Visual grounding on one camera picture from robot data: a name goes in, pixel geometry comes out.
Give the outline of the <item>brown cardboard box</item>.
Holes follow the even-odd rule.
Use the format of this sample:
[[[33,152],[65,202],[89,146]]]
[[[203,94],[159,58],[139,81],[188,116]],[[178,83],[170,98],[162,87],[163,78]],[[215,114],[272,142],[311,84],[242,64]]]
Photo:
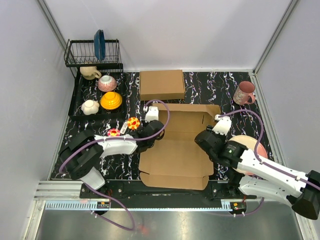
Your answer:
[[[221,108],[214,104],[155,103],[164,137],[140,154],[139,175],[144,185],[157,188],[204,190],[214,165],[195,143],[195,137],[215,126]]]
[[[139,74],[141,101],[183,100],[185,82],[181,69],[141,71]]]

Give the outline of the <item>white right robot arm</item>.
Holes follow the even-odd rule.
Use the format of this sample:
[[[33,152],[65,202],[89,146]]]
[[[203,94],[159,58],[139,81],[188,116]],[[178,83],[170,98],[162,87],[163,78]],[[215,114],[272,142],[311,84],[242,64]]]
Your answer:
[[[215,133],[208,126],[194,139],[195,143],[220,165],[229,167],[231,175],[227,185],[228,195],[257,196],[283,203],[310,220],[317,220],[320,214],[320,174],[297,171],[261,155],[244,142]]]

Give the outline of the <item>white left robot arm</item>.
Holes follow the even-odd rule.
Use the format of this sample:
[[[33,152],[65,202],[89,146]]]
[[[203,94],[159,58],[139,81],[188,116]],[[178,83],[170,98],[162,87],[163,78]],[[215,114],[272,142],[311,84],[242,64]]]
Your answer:
[[[136,131],[122,136],[100,136],[91,130],[80,132],[59,152],[59,172],[72,180],[81,180],[97,198],[108,193],[108,186],[95,165],[100,158],[113,155],[136,155],[152,148],[164,136],[164,124],[152,120]]]

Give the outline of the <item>closed brown cardboard box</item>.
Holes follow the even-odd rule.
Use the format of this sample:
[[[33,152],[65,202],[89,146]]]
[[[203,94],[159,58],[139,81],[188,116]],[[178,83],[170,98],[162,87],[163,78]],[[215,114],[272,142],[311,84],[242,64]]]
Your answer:
[[[183,100],[185,82],[181,69],[141,71],[139,74],[141,101]]]

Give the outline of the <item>orange sunflower plush toy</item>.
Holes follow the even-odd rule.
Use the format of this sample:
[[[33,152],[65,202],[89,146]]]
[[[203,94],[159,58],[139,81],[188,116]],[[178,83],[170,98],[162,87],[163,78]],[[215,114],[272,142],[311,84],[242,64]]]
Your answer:
[[[137,117],[130,117],[127,120],[127,127],[130,130],[137,130],[140,127],[141,123],[140,120]]]

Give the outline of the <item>cream pink floral plate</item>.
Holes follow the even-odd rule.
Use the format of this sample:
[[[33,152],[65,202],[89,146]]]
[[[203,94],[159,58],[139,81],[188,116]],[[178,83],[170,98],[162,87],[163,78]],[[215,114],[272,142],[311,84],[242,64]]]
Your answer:
[[[254,151],[257,140],[255,138],[253,138],[251,136],[247,136],[247,135],[236,135],[228,140],[228,143],[230,143],[230,142],[240,143],[240,144],[246,146],[248,149]],[[263,158],[266,158],[266,159],[268,158],[267,151],[261,143],[258,144],[257,154]],[[245,170],[236,170],[236,171],[238,173],[248,175],[248,176],[254,175],[252,172],[245,171]]]

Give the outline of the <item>pink sunflower plush toy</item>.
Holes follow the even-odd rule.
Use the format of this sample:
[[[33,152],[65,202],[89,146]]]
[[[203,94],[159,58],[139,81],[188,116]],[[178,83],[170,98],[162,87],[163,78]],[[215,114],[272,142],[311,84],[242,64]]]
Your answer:
[[[121,135],[120,130],[116,129],[116,128],[111,128],[108,130],[107,132],[107,136],[108,137],[118,137]]]

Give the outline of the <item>orange yellow ribbed bowl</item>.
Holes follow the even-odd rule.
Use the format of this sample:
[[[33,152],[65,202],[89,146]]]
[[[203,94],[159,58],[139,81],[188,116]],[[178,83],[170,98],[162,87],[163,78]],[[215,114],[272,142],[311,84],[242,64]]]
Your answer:
[[[122,101],[122,96],[119,93],[109,91],[102,96],[100,105],[106,110],[115,110],[120,107]]]

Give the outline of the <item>pink patterned mug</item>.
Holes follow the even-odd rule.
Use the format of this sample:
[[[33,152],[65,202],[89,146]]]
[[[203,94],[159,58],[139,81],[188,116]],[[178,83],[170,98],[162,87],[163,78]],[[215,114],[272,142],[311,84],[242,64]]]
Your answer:
[[[233,102],[240,106],[254,104],[256,101],[254,91],[255,86],[250,81],[240,82],[233,95]]]

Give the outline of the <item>pink patterned bowl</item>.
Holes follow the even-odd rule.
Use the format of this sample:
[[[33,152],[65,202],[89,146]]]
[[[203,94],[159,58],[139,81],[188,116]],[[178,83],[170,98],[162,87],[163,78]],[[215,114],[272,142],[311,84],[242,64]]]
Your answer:
[[[110,75],[103,75],[98,80],[98,89],[102,92],[111,92],[117,87],[117,82],[114,77]]]

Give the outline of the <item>white flower-shaped cup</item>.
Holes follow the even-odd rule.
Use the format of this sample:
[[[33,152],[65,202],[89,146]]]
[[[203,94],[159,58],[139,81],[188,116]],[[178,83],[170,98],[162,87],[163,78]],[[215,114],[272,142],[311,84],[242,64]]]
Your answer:
[[[99,103],[94,100],[86,100],[82,105],[81,105],[81,110],[84,115],[94,115],[99,111]]]

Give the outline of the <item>cream ceramic mug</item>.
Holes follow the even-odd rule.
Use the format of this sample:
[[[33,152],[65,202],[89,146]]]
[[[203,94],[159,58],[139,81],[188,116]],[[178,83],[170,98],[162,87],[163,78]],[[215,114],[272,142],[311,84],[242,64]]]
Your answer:
[[[94,80],[102,77],[101,72],[98,71],[96,66],[82,66],[79,70],[86,80]]]

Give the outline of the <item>blue plate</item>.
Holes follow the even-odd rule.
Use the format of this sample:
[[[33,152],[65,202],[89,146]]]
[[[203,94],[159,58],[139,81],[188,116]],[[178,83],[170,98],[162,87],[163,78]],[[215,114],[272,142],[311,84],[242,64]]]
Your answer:
[[[103,61],[106,56],[104,31],[99,29],[94,35],[94,55],[99,61]]]

